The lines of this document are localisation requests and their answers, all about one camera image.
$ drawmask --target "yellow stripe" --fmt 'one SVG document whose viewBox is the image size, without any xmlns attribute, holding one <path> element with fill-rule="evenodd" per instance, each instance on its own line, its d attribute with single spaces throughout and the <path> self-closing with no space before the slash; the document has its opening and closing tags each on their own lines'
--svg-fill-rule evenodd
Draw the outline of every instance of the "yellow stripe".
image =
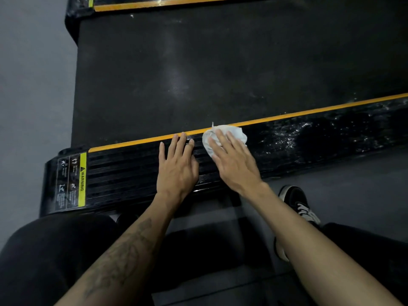
<svg viewBox="0 0 408 306">
<path fill-rule="evenodd" d="M 122 4 L 95 5 L 94 10 L 96 12 L 107 12 L 107 11 L 112 11 L 112 10 L 142 9 L 142 8 L 146 8 L 146 7 L 180 5 L 180 4 L 214 2 L 214 1 L 225 1 L 225 0 L 161 0 L 161 1 L 145 1 L 145 2 L 134 2 L 134 3 L 122 3 Z"/>
<path fill-rule="evenodd" d="M 79 194 L 78 194 L 78 207 L 85 206 L 86 200 L 86 153 L 81 153 L 79 161 Z"/>
<path fill-rule="evenodd" d="M 394 99 L 399 99 L 399 98 L 402 98 L 402 97 L 408 97 L 408 93 L 402 93 L 400 95 L 390 95 L 388 97 L 380 97 L 380 98 L 377 98 L 377 99 L 364 100 L 364 101 L 334 105 L 334 106 L 323 107 L 323 108 L 304 110 L 302 112 L 284 114 L 284 115 L 261 118 L 261 119 L 254 119 L 254 120 L 250 120 L 250 121 L 237 122 L 237 123 L 232 123 L 231 126 L 247 126 L 247 125 L 254 124 L 254 123 L 269 122 L 269 121 L 273 121 L 273 120 L 292 118 L 292 117 L 298 117 L 298 116 L 315 114 L 315 113 L 322 113 L 322 112 L 333 111 L 333 110 L 336 110 L 336 109 L 342 109 L 342 108 L 347 108 L 347 107 L 353 107 L 353 106 L 372 104 L 372 103 L 377 103 L 377 102 L 382 102 L 382 101 L 394 100 Z M 186 132 L 186 134 L 187 135 L 200 134 L 200 133 L 204 133 L 208 129 L 211 129 L 211 128 L 205 128 L 205 129 L 189 131 L 189 132 Z M 126 146 L 132 146 L 132 145 L 162 141 L 162 140 L 165 140 L 165 139 L 172 138 L 173 135 L 174 134 L 168 134 L 168 135 L 163 135 L 163 136 L 156 136 L 156 137 L 150 137 L 150 138 L 145 138 L 145 139 L 138 139 L 136 141 L 130 141 L 130 142 L 125 142 L 125 143 L 94 147 L 94 148 L 89 149 L 88 152 L 94 153 L 96 151 L 102 151 L 102 150 L 107 150 L 107 149 L 120 148 L 120 147 L 126 147 Z"/>
</svg>

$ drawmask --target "warning label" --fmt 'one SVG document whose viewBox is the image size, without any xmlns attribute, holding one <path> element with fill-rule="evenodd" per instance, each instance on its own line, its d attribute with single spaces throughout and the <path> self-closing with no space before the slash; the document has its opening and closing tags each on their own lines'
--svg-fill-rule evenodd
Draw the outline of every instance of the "warning label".
<svg viewBox="0 0 408 306">
<path fill-rule="evenodd" d="M 86 153 L 58 159 L 55 210 L 85 206 Z"/>
</svg>

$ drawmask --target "forearm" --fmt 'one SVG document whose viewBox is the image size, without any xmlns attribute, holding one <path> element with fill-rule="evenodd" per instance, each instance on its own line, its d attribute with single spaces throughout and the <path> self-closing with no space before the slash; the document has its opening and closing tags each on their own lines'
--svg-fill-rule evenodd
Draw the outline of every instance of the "forearm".
<svg viewBox="0 0 408 306">
<path fill-rule="evenodd" d="M 265 183 L 245 196 L 267 221 L 313 299 L 323 305 L 400 305 L 398 300 Z"/>
<path fill-rule="evenodd" d="M 129 305 L 143 292 L 177 200 L 157 194 L 152 204 L 84 273 L 56 306 Z"/>
</svg>

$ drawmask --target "yellow edge trim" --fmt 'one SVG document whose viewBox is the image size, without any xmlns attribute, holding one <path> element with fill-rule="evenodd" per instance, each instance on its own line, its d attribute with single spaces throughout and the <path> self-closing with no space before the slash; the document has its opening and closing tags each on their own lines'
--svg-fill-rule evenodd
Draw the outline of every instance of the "yellow edge trim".
<svg viewBox="0 0 408 306">
<path fill-rule="evenodd" d="M 284 115 L 261 118 L 261 119 L 255 119 L 255 120 L 250 120 L 250 121 L 237 122 L 237 123 L 232 123 L 231 126 L 247 126 L 247 125 L 254 124 L 254 123 L 269 122 L 269 121 L 273 121 L 273 120 L 292 118 L 292 117 L 298 117 L 298 116 L 315 114 L 315 113 L 322 113 L 322 112 L 333 111 L 333 110 L 341 109 L 341 108 L 347 108 L 347 107 L 377 103 L 377 102 L 382 102 L 382 101 L 394 100 L 394 99 L 399 99 L 399 98 L 402 98 L 402 97 L 408 97 L 408 93 L 402 93 L 400 95 L 390 95 L 388 97 L 380 97 L 380 98 L 377 98 L 377 99 L 364 100 L 364 101 L 334 105 L 334 106 L 323 107 L 323 108 L 304 110 L 302 112 L 284 114 Z M 204 133 L 208 129 L 211 129 L 211 128 L 188 131 L 188 132 L 186 132 L 186 135 L 188 136 L 188 135 Z M 150 137 L 150 138 L 145 138 L 145 139 L 138 139 L 137 141 L 130 141 L 130 142 L 125 142 L 125 143 L 94 147 L 94 148 L 89 149 L 88 152 L 89 153 L 94 153 L 96 151 L 102 151 L 102 150 L 108 150 L 108 149 L 114 149 L 114 148 L 120 148 L 120 147 L 126 147 L 126 146 L 132 146 L 132 145 L 138 145 L 138 144 L 144 144 L 144 143 L 150 143 L 150 142 L 156 142 L 156 141 L 162 141 L 162 140 L 165 140 L 165 139 L 172 138 L 173 135 L 174 134 L 168 134 L 168 135 L 163 135 L 163 136 L 156 136 L 156 137 Z"/>
<path fill-rule="evenodd" d="M 145 7 L 155 6 L 168 6 L 168 5 L 180 5 L 190 3 L 203 3 L 213 1 L 225 1 L 225 0 L 161 0 L 161 1 L 144 1 L 134 3 L 122 3 L 122 4 L 107 4 L 107 5 L 95 5 L 95 12 L 107 12 L 111 10 L 130 10 L 130 9 L 142 9 Z"/>
</svg>

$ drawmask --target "right hand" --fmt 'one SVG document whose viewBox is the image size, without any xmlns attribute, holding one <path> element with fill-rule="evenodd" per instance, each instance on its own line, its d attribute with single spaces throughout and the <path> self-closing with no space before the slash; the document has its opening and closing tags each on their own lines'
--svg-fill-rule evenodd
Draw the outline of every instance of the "right hand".
<svg viewBox="0 0 408 306">
<path fill-rule="evenodd" d="M 246 197 L 250 190 L 262 183 L 255 159 L 247 146 L 231 132 L 227 132 L 227 137 L 221 130 L 216 130 L 215 134 L 223 148 L 212 138 L 208 139 L 208 143 L 214 151 L 212 158 L 220 171 L 220 177 L 228 187 Z"/>
</svg>

